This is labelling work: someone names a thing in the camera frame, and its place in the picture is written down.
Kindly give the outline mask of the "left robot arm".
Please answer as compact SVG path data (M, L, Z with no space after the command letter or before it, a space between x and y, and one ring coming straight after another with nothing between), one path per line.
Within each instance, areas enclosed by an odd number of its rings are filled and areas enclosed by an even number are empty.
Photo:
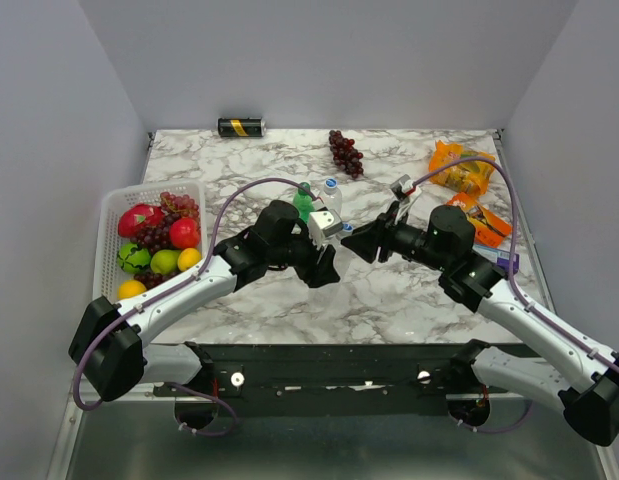
M201 354L187 344L158 345L155 338L269 271L292 268L311 289L339 282L330 240L341 229L339 215L326 207L302 221L293 205L274 200L254 225L160 286L117 304L104 296L91 301L68 349L74 380L87 380L104 402L141 383L175 382L190 395L203 393L211 372Z

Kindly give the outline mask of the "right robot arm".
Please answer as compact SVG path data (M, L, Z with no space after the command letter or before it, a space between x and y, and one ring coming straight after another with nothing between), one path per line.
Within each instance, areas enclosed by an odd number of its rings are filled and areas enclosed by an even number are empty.
M535 302L511 274L474 251L474 236L465 213L443 205L424 230L386 212L342 244L368 263L398 254L439 271L438 284L449 298L513 333L539 356L515 357L472 340L448 370L456 389L469 392L483 384L519 394L561 412L585 440L611 445L619 436L619 353Z

